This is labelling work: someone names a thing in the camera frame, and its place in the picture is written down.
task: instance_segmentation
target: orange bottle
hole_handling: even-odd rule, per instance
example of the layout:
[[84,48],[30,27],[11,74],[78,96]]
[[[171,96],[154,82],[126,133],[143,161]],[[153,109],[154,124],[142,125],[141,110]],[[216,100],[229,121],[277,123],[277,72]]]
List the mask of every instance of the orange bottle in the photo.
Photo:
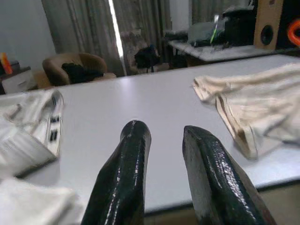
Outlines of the orange bottle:
[[0,62],[4,68],[4,71],[6,74],[12,74],[13,73],[13,70],[10,66],[10,63],[8,61],[8,57],[6,55],[6,53],[2,52],[0,53]]

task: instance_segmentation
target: black cloth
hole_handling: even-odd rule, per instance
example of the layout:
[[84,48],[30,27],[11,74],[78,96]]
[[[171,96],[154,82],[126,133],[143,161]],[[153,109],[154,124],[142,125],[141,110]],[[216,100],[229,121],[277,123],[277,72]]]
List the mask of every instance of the black cloth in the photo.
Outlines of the black cloth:
[[103,73],[97,70],[84,69],[81,65],[74,63],[64,63],[61,68],[68,74],[71,83],[90,82],[96,77],[103,76]]

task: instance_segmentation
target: desk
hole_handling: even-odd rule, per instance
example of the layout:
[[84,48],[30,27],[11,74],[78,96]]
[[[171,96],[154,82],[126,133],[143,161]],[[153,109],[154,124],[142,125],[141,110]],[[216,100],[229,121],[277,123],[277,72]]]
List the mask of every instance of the desk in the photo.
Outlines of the desk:
[[99,170],[119,143],[122,128],[133,119],[144,121],[152,135],[146,212],[191,202],[181,149],[185,125],[217,136],[257,188],[297,180],[299,147],[284,146],[258,161],[246,160],[215,107],[203,104],[192,88],[196,76],[246,75],[290,62],[300,59],[267,56],[60,87],[65,101],[61,157],[26,180],[72,188],[86,207]]
[[252,58],[264,55],[272,55],[279,53],[287,53],[290,51],[298,51],[299,49],[284,49],[284,50],[267,50],[258,49],[254,45],[229,47],[222,49],[221,45],[206,46],[194,48],[189,43],[182,43],[180,41],[170,41],[169,45],[173,48],[191,55],[204,63],[214,63],[221,61],[237,60]]

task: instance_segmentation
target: floor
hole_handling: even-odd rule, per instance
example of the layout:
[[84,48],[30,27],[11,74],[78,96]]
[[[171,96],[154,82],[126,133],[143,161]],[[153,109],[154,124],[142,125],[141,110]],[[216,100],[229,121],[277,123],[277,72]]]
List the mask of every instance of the floor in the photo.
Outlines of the floor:
[[[260,192],[277,225],[300,224],[300,184]],[[193,208],[146,217],[145,225],[197,225]]]

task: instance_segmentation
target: beige towel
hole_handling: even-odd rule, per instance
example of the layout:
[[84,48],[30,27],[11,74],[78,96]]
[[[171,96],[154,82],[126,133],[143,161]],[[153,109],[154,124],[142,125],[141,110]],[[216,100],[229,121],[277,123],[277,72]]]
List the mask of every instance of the beige towel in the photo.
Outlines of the beige towel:
[[299,143],[300,64],[254,75],[197,77],[194,89],[215,104],[247,158],[257,158],[282,142]]

